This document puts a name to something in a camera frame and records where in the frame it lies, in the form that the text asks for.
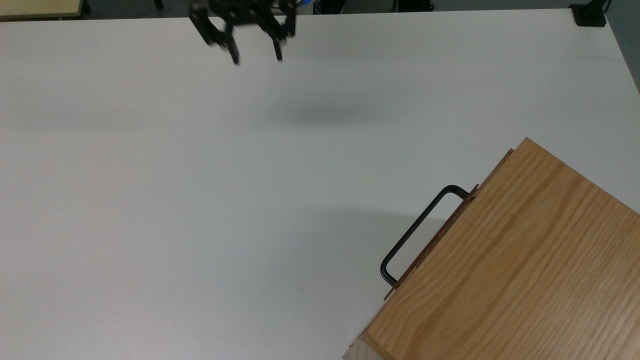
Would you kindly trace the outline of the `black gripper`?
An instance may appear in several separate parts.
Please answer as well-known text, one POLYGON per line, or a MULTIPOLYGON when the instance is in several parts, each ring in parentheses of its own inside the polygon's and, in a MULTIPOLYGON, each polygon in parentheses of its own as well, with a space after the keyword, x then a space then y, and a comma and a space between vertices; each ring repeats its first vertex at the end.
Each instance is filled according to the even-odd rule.
POLYGON ((280 23, 271 12, 272 4, 272 0, 207 0, 208 9, 224 21, 225 30, 217 29, 207 12, 189 12, 189 19, 206 45, 226 50, 236 66, 240 66, 240 53, 233 27, 259 25, 271 39, 277 61, 282 62, 282 45, 297 32, 297 14, 286 14, 280 23))

